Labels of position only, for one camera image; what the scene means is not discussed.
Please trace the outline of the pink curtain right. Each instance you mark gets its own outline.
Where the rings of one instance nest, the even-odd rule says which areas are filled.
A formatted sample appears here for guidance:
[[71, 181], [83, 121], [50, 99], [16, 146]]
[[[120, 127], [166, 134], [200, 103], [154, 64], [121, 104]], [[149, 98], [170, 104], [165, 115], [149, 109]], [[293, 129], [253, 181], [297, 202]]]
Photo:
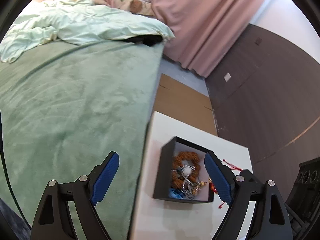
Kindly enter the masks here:
[[152, 10], [175, 37], [164, 54], [208, 77], [264, 0], [152, 0]]

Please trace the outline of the pale green duvet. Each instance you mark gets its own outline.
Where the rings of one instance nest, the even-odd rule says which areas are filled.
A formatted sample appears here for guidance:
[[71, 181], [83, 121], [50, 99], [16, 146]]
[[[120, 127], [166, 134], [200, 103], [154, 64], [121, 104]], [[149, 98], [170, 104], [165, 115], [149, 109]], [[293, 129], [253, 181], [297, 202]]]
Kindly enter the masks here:
[[1, 61], [12, 63], [25, 51], [63, 40], [75, 45], [156, 35], [175, 37], [159, 20], [97, 4], [93, 0], [30, 2], [1, 41]]

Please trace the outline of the dark wall switch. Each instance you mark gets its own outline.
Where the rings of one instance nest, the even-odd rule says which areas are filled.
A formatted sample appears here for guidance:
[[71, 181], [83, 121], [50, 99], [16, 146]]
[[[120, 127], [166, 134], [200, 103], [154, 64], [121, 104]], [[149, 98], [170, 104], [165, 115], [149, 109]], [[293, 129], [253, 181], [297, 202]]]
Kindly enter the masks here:
[[262, 38], [257, 38], [255, 41], [255, 44], [259, 45], [261, 44], [262, 41], [263, 41]]

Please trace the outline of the flattened brown cardboard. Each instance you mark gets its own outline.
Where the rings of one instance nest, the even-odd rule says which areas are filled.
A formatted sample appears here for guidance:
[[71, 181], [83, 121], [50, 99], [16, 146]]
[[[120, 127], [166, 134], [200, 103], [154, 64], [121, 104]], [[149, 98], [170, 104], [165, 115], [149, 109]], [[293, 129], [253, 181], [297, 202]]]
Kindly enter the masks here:
[[165, 74], [161, 75], [153, 110], [217, 135], [209, 97]]

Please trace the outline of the black square jewelry box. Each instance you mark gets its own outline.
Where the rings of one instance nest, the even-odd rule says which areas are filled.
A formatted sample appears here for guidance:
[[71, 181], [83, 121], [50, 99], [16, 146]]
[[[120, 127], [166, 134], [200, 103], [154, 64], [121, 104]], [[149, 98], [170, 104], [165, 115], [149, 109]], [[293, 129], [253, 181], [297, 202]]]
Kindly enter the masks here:
[[153, 198], [188, 204], [213, 202], [214, 192], [204, 166], [208, 152], [180, 137], [162, 146]]

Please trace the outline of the bear print pillow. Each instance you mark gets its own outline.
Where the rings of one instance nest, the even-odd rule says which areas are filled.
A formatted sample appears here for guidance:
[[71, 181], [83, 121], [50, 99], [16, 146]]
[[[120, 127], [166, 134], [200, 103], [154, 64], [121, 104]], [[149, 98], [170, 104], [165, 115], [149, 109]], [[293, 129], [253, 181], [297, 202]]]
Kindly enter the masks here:
[[112, 0], [112, 7], [132, 14], [155, 17], [151, 3], [144, 0]]

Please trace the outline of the white side table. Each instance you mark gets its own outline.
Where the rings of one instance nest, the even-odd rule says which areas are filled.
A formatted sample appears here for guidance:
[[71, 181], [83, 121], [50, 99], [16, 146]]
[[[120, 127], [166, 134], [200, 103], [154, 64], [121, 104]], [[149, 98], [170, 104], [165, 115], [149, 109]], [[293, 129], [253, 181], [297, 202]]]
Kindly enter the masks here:
[[211, 239], [226, 214], [228, 206], [218, 196], [204, 204], [167, 202], [152, 197], [161, 148], [174, 136], [212, 150], [219, 159], [241, 169], [252, 169], [248, 148], [153, 112], [129, 239]]

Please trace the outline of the green velvet bed cover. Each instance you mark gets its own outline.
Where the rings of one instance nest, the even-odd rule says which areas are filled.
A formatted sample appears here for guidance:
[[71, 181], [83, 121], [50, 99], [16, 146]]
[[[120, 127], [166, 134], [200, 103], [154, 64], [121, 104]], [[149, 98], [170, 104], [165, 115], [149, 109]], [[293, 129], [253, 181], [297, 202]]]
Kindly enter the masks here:
[[162, 43], [56, 41], [1, 63], [1, 198], [32, 222], [50, 180], [74, 181], [114, 151], [119, 169], [97, 212], [126, 239], [162, 54]]

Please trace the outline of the white wall socket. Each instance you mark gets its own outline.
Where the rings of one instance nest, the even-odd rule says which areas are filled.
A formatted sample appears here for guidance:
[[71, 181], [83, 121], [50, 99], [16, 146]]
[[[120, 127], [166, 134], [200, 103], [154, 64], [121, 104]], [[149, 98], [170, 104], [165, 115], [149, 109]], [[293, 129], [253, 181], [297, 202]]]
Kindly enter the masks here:
[[228, 82], [229, 80], [231, 79], [231, 75], [229, 73], [227, 73], [225, 76], [224, 76], [224, 80], [226, 82]]

